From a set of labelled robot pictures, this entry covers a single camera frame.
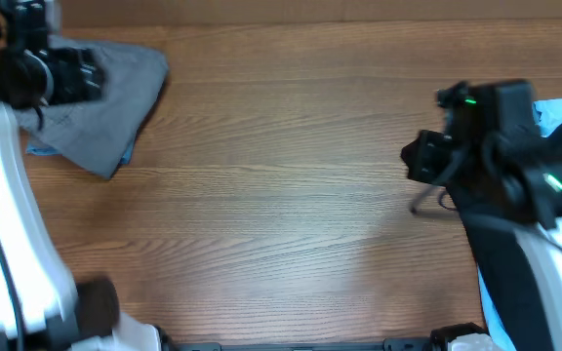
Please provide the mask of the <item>grey cotton shorts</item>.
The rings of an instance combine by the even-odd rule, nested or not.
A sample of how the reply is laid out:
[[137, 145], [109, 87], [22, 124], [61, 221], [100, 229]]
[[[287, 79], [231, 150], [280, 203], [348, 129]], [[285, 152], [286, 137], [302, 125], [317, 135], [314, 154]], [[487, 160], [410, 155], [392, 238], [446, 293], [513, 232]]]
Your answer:
[[[41, 141], [64, 150], [68, 145], [114, 145], [123, 149], [135, 141], [143, 121], [160, 97], [169, 64], [161, 52], [144, 46], [108, 41], [75, 40], [52, 36], [57, 47], [88, 48], [106, 73], [103, 98], [42, 108], [44, 126], [37, 129], [32, 110], [17, 110], [21, 128]], [[80, 168], [106, 179], [119, 166]]]

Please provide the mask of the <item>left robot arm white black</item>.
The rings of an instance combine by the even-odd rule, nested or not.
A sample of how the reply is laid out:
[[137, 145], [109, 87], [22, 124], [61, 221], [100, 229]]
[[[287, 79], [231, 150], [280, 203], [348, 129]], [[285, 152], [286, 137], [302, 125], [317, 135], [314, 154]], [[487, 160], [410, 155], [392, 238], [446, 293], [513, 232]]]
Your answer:
[[104, 277], [78, 284], [48, 234], [23, 164], [15, 109], [102, 97], [91, 51], [54, 48], [51, 1], [0, 1], [0, 351], [164, 350]]

